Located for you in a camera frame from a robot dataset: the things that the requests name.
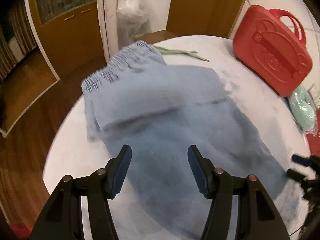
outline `curtain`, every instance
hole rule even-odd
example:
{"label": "curtain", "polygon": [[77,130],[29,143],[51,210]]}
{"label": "curtain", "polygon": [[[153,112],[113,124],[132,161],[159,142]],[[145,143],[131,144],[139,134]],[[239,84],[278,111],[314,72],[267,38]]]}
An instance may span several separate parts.
{"label": "curtain", "polygon": [[17,0],[11,7],[9,19],[23,55],[36,47],[36,40],[32,34],[28,21],[24,0]]}
{"label": "curtain", "polygon": [[0,80],[4,80],[16,64],[17,61],[4,38],[0,26]]}
{"label": "curtain", "polygon": [[117,4],[118,0],[97,0],[100,33],[106,62],[119,50]]}

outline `case handle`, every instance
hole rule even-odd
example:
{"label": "case handle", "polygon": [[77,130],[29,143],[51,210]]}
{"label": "case handle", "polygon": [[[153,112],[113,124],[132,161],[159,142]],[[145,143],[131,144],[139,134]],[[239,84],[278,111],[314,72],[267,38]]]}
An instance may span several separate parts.
{"label": "case handle", "polygon": [[304,32],[304,28],[301,24],[301,22],[297,19],[297,17],[295,17],[292,13],[285,11],[285,10],[280,10],[280,9],[270,9],[269,12],[271,14],[273,14],[275,17],[277,17],[278,19],[280,19],[280,17],[282,16],[287,16],[293,23],[293,27],[294,27],[294,35],[299,39],[299,30],[298,27],[295,23],[295,21],[299,24],[300,30],[301,30],[301,40],[300,42],[306,46],[306,34]]}

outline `black cable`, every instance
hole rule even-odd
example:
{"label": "black cable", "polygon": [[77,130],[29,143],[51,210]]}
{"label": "black cable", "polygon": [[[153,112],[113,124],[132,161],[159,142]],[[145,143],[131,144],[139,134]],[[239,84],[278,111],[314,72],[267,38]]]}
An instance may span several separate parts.
{"label": "black cable", "polygon": [[289,236],[292,236],[294,233],[298,232],[303,226],[299,227],[296,231],[294,231],[291,235]]}

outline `plastic bag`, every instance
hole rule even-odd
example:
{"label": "plastic bag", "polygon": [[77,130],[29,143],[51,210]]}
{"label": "plastic bag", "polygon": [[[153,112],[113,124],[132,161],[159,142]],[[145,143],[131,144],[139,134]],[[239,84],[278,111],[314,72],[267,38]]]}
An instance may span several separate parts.
{"label": "plastic bag", "polygon": [[119,0],[117,16],[121,49],[134,42],[133,38],[138,30],[148,20],[148,13],[141,0]]}
{"label": "plastic bag", "polygon": [[288,96],[288,100],[292,114],[303,131],[316,135],[318,132],[316,108],[304,86],[299,85],[295,91]]}

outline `white curtain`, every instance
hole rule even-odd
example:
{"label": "white curtain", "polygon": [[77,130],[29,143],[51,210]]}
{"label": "white curtain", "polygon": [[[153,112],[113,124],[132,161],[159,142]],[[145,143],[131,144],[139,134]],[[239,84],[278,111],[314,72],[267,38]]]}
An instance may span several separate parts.
{"label": "white curtain", "polygon": [[118,0],[97,0],[100,33],[106,62],[119,50],[117,4]]}

